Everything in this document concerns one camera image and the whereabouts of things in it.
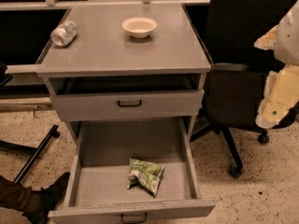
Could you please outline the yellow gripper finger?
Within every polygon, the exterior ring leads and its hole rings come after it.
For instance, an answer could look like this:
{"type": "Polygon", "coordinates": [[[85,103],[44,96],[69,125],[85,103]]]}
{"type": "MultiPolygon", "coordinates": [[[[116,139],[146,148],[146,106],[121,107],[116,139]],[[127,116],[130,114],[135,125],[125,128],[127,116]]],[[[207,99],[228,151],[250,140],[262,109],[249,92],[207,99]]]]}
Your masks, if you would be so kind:
{"type": "Polygon", "coordinates": [[[277,26],[271,28],[266,34],[262,35],[254,42],[254,47],[262,50],[273,50],[276,44],[277,30],[277,26]]]}
{"type": "Polygon", "coordinates": [[[288,127],[298,115],[298,103],[299,67],[287,64],[269,73],[255,123],[264,129],[288,127]]]}

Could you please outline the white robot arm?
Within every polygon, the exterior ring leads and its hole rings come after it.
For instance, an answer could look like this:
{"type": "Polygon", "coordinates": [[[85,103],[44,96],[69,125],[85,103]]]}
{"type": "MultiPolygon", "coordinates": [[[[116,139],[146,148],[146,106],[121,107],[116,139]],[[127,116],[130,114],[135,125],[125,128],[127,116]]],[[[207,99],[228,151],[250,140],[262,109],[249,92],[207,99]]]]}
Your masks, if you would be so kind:
{"type": "Polygon", "coordinates": [[[269,73],[255,120],[259,127],[271,129],[299,102],[299,0],[278,25],[255,41],[254,47],[273,50],[275,58],[285,64],[278,73],[269,73]]]}

